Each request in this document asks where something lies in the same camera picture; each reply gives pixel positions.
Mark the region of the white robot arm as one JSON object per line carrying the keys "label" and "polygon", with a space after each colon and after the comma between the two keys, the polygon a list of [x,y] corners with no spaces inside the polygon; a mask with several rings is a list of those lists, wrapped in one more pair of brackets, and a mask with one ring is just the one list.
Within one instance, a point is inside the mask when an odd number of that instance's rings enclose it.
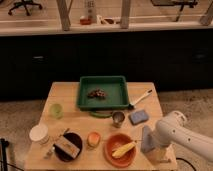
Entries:
{"label": "white robot arm", "polygon": [[154,143],[167,148],[175,142],[213,163],[213,138],[186,129],[186,116],[180,111],[172,111],[155,124],[151,133]]}

